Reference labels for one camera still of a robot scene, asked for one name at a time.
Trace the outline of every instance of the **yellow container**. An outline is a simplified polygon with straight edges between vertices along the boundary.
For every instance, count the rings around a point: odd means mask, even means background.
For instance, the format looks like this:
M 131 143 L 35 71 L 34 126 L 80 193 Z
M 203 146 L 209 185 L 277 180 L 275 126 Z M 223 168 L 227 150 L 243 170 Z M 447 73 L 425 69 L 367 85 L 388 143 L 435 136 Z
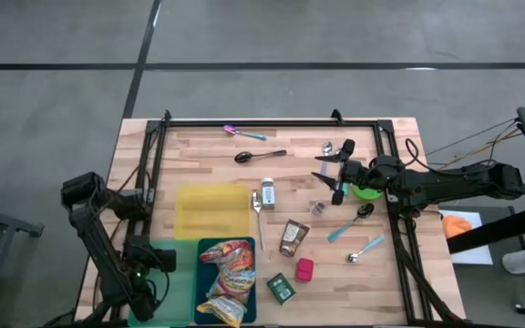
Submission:
M 177 240 L 251 235 L 251 191 L 238 184 L 186 186 L 178 191 L 173 237 Z

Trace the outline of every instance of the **spoon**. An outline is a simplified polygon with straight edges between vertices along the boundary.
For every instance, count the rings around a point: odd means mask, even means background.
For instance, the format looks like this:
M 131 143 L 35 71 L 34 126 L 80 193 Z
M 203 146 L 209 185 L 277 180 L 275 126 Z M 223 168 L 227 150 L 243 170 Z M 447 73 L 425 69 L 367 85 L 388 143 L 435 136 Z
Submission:
M 247 161 L 250 161 L 253 157 L 257 157 L 257 156 L 285 156 L 285 155 L 287 155 L 287 150 L 278 150 L 278 151 L 274 151 L 274 152 L 270 152 L 266 154 L 258 154 L 258 155 L 253 155 L 250 151 L 243 151 L 234 157 L 234 161 L 237 163 L 246 163 Z
M 370 214 L 372 214 L 373 211 L 374 211 L 374 204 L 368 203 L 366 205 L 360 206 L 360 208 L 357 209 L 357 214 L 355 215 L 355 218 L 347 222 L 342 228 L 338 229 L 337 231 L 332 232 L 332 234 L 330 234 L 329 237 L 327 237 L 327 240 L 329 242 L 334 242 L 335 240 L 337 240 L 337 237 L 339 237 L 339 235 L 344 233 L 344 231 L 346 231 L 347 228 L 351 227 L 352 224 L 354 224 L 356 220 L 360 218 L 362 219 L 367 218 L 368 216 L 370 216 Z
M 225 125 L 224 126 L 224 131 L 232 134 L 232 135 L 243 135 L 243 136 L 246 136 L 246 137 L 251 137 L 251 138 L 257 138 L 259 140 L 262 140 L 262 141 L 266 141 L 266 136 L 264 135 L 257 135 L 257 134 L 254 134 L 254 133 L 246 133 L 246 132 L 242 132 L 242 131 L 239 131 L 237 130 L 235 127 L 231 126 L 231 125 Z
M 331 141 L 327 141 L 324 143 L 323 147 L 324 156 L 329 156 L 332 154 L 332 143 Z M 321 175 L 325 175 L 327 173 L 327 162 L 321 163 Z
M 381 235 L 380 237 L 374 239 L 373 241 L 370 241 L 361 251 L 357 252 L 357 253 L 351 253 L 347 256 L 347 261 L 348 262 L 351 262 L 351 263 L 354 263 L 357 261 L 357 257 L 362 255 L 363 252 L 365 251 L 368 251 L 370 249 L 372 249 L 374 246 L 376 246 L 377 244 L 379 244 L 380 242 L 384 241 L 385 237 L 384 235 Z
M 252 208 L 256 211 L 256 220 L 259 222 L 259 240 L 261 241 L 261 250 L 264 251 L 263 226 L 261 225 L 263 203 L 261 202 L 261 194 L 258 191 L 252 193 Z

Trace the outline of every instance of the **green can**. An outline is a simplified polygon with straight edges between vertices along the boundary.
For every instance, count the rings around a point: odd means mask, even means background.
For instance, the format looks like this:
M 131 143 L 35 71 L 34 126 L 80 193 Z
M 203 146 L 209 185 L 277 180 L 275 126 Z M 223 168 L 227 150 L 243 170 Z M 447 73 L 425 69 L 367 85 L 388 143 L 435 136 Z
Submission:
M 282 273 L 275 275 L 266 284 L 281 305 L 285 304 L 295 296 L 295 290 L 291 287 L 291 284 Z

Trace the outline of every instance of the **teal bin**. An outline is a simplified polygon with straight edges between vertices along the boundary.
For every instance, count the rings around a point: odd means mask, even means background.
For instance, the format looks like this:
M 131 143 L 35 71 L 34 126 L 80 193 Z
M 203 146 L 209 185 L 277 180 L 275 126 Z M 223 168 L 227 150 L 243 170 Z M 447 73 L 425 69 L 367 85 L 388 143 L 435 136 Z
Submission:
M 130 327 L 185 327 L 193 322 L 194 293 L 196 286 L 196 259 L 198 241 L 152 241 L 151 246 L 158 250 L 175 250 L 176 270 L 170 272 L 170 291 L 163 304 L 153 313 L 153 318 L 144 323 L 129 311 Z M 148 280 L 155 282 L 157 299 L 165 292 L 166 278 L 163 272 L 151 269 Z
M 252 247 L 252 256 L 254 260 L 253 269 L 256 271 L 256 268 L 254 267 L 256 265 L 256 251 L 255 251 L 255 242 L 252 237 L 232 237 L 232 238 L 204 238 L 201 239 L 198 243 L 198 254 L 202 254 L 206 250 L 208 250 L 210 247 L 214 246 L 215 244 L 221 242 L 221 241 L 232 241 L 232 240 L 247 240 Z M 196 257 L 195 259 L 197 263 L 196 267 L 196 273 L 197 273 L 197 279 L 196 279 L 196 288 L 195 288 L 195 304 L 196 306 L 208 301 L 208 298 L 206 298 L 206 292 L 210 290 L 210 287 L 216 282 L 216 278 L 218 277 L 218 266 L 213 263 L 202 263 L 200 260 Z M 194 306 L 194 314 L 193 314 L 193 321 L 198 324 L 225 324 L 222 320 L 218 319 L 214 314 L 212 313 L 200 313 L 198 310 L 196 310 L 196 306 Z M 248 297 L 248 304 L 246 305 L 246 313 L 244 314 L 244 317 L 242 318 L 242 323 L 254 323 L 256 320 L 256 283 L 251 288 L 251 293 Z

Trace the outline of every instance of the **snack bag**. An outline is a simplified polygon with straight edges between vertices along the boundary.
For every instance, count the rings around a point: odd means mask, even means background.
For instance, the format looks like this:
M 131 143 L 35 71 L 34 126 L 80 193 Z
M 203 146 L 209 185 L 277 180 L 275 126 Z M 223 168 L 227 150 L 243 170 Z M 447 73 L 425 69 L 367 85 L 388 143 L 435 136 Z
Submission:
M 220 273 L 218 273 L 218 278 L 216 278 L 206 297 L 230 295 L 246 305 L 255 281 L 256 274 L 254 271 L 232 272 L 223 264 Z
M 214 313 L 218 319 L 224 321 L 234 328 L 241 326 L 242 318 L 246 308 L 230 296 L 219 296 L 198 305 L 197 310 L 201 313 Z
M 225 263 L 233 272 L 250 269 L 254 262 L 252 247 L 248 241 L 221 241 L 200 254 L 200 261 L 204 263 Z

